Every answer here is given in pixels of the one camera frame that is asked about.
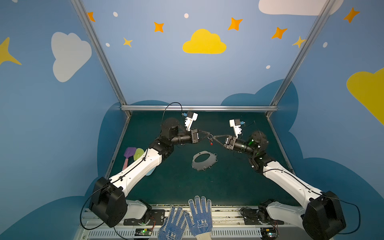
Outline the grey metal keyring plate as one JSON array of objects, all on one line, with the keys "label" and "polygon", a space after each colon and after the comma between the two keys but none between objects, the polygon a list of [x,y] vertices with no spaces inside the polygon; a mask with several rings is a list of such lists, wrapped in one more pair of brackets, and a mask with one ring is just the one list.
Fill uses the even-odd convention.
[{"label": "grey metal keyring plate", "polygon": [[[197,159],[204,155],[207,155],[208,157],[204,161],[197,162]],[[192,168],[197,171],[205,171],[206,169],[210,169],[216,162],[217,162],[216,153],[201,151],[193,156]]]}]

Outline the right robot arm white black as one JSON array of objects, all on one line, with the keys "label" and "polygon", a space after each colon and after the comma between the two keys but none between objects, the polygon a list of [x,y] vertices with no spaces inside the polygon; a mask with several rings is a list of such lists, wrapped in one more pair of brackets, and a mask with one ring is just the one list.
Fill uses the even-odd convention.
[{"label": "right robot arm white black", "polygon": [[262,221],[282,221],[306,231],[313,240],[330,240],[347,226],[341,201],[331,191],[323,192],[304,182],[266,153],[269,141],[264,133],[253,132],[248,141],[225,137],[222,146],[249,155],[251,167],[290,194],[299,206],[266,201],[259,206]]}]

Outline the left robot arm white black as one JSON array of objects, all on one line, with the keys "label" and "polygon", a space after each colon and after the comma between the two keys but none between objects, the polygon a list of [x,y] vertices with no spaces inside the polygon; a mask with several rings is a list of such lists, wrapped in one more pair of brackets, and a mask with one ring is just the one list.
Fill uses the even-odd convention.
[{"label": "left robot arm white black", "polygon": [[115,227],[124,218],[148,223],[152,208],[142,200],[127,200],[129,192],[151,170],[159,166],[174,151],[175,145],[199,142],[198,129],[192,129],[197,114],[188,112],[185,125],[175,118],[166,119],[160,135],[149,145],[143,155],[133,164],[106,179],[96,181],[90,199],[90,210],[108,227]]}]

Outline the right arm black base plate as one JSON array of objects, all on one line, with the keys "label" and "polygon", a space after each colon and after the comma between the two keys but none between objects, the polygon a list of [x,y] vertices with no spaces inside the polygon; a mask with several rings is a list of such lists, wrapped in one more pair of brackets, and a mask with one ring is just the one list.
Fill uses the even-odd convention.
[{"label": "right arm black base plate", "polygon": [[264,209],[241,208],[240,214],[245,225],[284,225],[280,220],[273,220]]}]

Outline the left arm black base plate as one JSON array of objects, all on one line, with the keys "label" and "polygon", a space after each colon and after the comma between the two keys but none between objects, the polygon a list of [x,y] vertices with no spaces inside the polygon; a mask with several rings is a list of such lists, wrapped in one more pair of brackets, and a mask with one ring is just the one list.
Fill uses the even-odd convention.
[{"label": "left arm black base plate", "polygon": [[141,219],[124,219],[124,226],[162,226],[165,221],[165,210],[152,209],[147,211]]}]

